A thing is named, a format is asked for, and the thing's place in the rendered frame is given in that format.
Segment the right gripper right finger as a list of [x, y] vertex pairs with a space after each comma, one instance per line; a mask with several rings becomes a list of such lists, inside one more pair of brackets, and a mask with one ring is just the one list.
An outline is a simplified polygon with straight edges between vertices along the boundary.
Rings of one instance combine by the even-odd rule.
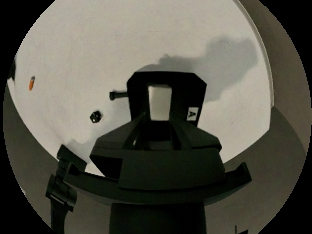
[[170, 112], [169, 127], [172, 150], [217, 148], [220, 153], [222, 149], [218, 137], [184, 121], [173, 112]]

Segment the black bolt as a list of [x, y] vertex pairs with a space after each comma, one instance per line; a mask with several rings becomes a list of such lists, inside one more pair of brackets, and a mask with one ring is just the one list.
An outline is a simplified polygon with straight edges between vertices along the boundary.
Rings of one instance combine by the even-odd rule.
[[127, 98], [127, 97], [128, 97], [127, 92], [123, 93], [110, 92], [109, 94], [110, 101], [115, 101], [116, 98]]

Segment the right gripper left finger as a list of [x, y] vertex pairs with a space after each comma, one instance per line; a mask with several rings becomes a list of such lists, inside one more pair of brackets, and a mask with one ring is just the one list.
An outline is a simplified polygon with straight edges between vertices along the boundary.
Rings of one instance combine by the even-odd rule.
[[133, 150], [134, 145], [134, 150], [144, 151], [145, 132], [146, 115], [143, 112], [132, 121], [98, 137], [94, 146]]

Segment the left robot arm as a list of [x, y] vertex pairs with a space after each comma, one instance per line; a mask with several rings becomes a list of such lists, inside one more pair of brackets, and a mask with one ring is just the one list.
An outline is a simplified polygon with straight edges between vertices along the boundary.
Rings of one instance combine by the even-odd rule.
[[[13, 73], [13, 66], [14, 66], [14, 73]], [[14, 74], [14, 75], [13, 75]], [[13, 78], [13, 77], [14, 78]], [[8, 75], [8, 78], [7, 78], [7, 80], [9, 80], [10, 78], [12, 78], [12, 81], [14, 81], [15, 80], [15, 62], [14, 62], [14, 60], [13, 60], [13, 63], [12, 63], [12, 65], [11, 65], [11, 68], [10, 68], [10, 71], [9, 71], [9, 75]], [[14, 80], [13, 80], [14, 79]]]

